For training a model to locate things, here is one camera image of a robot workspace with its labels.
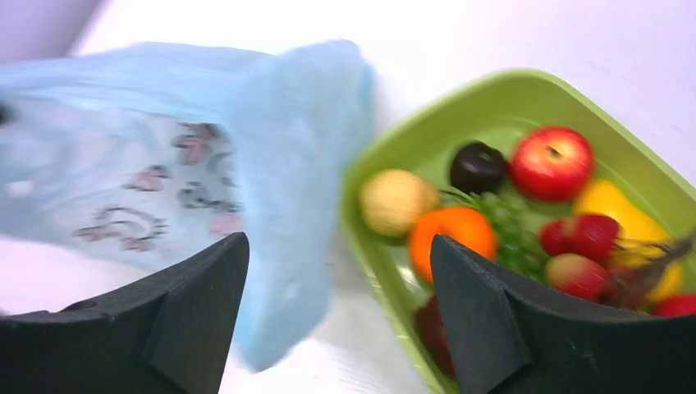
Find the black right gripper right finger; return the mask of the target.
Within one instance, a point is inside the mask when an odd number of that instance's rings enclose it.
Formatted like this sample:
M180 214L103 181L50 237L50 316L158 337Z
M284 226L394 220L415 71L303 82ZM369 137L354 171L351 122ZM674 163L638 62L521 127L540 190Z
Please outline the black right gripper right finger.
M446 236L434 288L462 393L692 393L695 318L582 300Z

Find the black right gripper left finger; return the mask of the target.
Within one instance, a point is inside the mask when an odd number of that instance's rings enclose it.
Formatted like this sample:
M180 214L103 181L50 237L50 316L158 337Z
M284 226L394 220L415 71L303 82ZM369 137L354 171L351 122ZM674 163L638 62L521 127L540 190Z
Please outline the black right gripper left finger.
M63 310L3 317L2 392L218 392L249 261L237 232Z

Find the orange fake fruit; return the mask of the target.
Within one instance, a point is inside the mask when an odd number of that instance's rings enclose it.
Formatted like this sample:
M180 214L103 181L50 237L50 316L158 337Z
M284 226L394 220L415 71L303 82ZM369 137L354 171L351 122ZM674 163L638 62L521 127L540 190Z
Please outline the orange fake fruit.
M431 246L437 235L449 236L481 256L493 262L497 260L497 237L482 213L461 206L433 210L415 223L407 241L415 273L430 285L433 284Z

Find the red fake strawberry bunch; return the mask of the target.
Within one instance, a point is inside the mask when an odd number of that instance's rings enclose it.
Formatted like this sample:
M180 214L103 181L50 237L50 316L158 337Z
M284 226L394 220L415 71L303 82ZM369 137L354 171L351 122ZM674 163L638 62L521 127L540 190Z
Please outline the red fake strawberry bunch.
M695 231L664 240L623 235L617 220L585 213L545 223L537 234L550 256L549 286L617 309L657 305L681 287L680 260L695 251Z

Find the blue printed plastic bag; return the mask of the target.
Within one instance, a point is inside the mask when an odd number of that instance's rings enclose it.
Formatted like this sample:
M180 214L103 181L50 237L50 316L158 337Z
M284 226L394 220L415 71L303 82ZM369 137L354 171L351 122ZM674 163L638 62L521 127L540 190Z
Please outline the blue printed plastic bag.
M370 140L372 92L344 39L5 64L1 231L152 271L244 232L233 342L263 371L327 312L341 177Z

